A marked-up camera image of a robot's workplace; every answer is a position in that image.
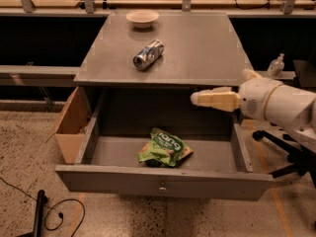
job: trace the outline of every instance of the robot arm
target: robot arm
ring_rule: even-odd
[[[226,87],[193,93],[194,105],[226,112],[240,109],[245,117],[283,128],[295,141],[316,152],[316,94],[246,72],[238,93]]]

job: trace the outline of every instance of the black chair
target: black chair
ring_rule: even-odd
[[[274,178],[278,178],[294,172],[296,172],[300,176],[304,176],[307,172],[309,172],[316,188],[316,153],[312,152],[302,145],[300,145],[301,149],[298,149],[264,130],[257,130],[253,133],[253,138],[257,141],[262,139],[263,137],[267,138],[268,140],[285,150],[288,153],[287,161],[289,163],[292,163],[287,167],[271,172],[270,174]],[[287,134],[283,135],[283,139],[294,141]]]

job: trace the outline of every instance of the floor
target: floor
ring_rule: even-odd
[[[63,163],[54,137],[47,135],[62,105],[51,112],[36,103],[0,104],[0,177],[32,197],[44,190],[48,206],[76,198],[85,206],[85,218],[75,236],[84,237],[245,237],[316,236],[316,190],[310,176],[278,178],[258,201],[129,197],[69,192],[54,169]],[[281,135],[266,122],[245,119],[242,135],[255,172],[268,173],[287,165],[285,153],[263,139],[258,128]],[[33,229],[36,202],[0,180],[0,236],[19,236]],[[56,231],[41,236],[71,236],[83,215],[77,201],[62,203],[47,221]]]

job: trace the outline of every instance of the clear bottle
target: clear bottle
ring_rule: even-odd
[[[279,57],[277,59],[274,59],[270,63],[270,66],[269,66],[268,71],[267,71],[267,74],[270,77],[273,77],[273,78],[279,77],[280,73],[282,72],[282,70],[284,68],[283,58],[284,58],[284,53],[280,53]]]

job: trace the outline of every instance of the green snack bag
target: green snack bag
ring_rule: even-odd
[[[138,152],[139,163],[149,167],[176,167],[193,150],[179,137],[160,128],[152,128],[151,140]]]

